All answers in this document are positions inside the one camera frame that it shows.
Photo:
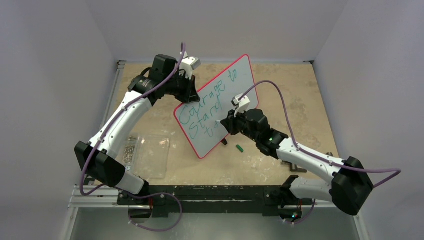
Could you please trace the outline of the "pink framed whiteboard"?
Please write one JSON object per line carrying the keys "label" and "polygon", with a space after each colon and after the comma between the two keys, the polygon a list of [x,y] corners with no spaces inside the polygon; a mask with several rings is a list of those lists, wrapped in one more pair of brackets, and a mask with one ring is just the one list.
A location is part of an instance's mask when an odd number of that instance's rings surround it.
{"label": "pink framed whiteboard", "polygon": [[251,89],[254,84],[250,57],[244,54],[197,91],[199,102],[182,103],[174,109],[174,118],[198,158],[203,159],[227,137],[226,129],[216,121],[235,108],[235,96],[248,92],[248,108],[258,107],[257,91]]}

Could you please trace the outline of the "green marker cap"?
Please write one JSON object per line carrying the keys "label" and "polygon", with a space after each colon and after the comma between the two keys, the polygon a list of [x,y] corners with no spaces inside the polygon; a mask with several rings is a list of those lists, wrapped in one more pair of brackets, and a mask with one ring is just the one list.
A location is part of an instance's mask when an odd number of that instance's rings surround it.
{"label": "green marker cap", "polygon": [[244,149],[240,146],[240,145],[236,145],[236,148],[241,152],[241,153],[243,153],[244,152]]}

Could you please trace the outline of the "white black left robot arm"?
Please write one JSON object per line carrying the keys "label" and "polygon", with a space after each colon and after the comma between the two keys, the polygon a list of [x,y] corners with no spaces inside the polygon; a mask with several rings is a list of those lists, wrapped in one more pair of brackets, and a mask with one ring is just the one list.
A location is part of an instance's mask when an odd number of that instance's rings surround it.
{"label": "white black left robot arm", "polygon": [[200,65],[199,58],[187,53],[179,59],[156,55],[152,66],[131,81],[121,104],[99,132],[89,141],[76,144],[74,151],[82,175],[128,192],[138,205],[146,203],[149,183],[129,172],[116,157],[137,122],[158,100],[169,95],[183,104],[200,101],[193,74]]}

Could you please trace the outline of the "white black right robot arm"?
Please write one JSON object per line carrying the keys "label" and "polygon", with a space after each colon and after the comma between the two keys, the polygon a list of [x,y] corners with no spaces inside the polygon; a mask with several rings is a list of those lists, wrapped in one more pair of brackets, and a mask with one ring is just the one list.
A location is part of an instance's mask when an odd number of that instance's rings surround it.
{"label": "white black right robot arm", "polygon": [[230,135],[242,134],[254,141],[264,155],[295,164],[319,177],[297,177],[283,187],[280,196],[288,204],[298,199],[322,200],[333,203],[345,214],[356,216],[374,189],[358,159],[344,160],[295,143],[287,134],[272,128],[260,109],[243,113],[230,110],[219,123]]}

